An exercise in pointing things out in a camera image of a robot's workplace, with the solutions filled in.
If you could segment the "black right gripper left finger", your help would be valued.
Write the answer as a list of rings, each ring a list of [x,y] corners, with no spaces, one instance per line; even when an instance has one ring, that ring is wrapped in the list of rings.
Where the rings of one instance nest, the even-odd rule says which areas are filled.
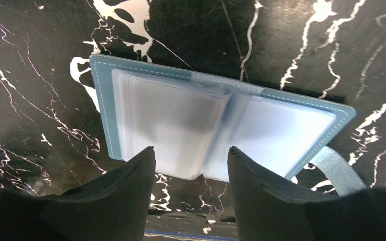
[[[154,149],[146,147],[60,195],[0,189],[0,240],[142,240],[155,166]]]

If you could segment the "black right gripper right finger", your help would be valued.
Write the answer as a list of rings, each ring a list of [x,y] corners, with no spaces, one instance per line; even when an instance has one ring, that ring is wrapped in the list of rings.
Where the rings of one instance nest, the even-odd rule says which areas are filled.
[[[239,240],[386,240],[386,188],[314,192],[236,147],[227,165]]]

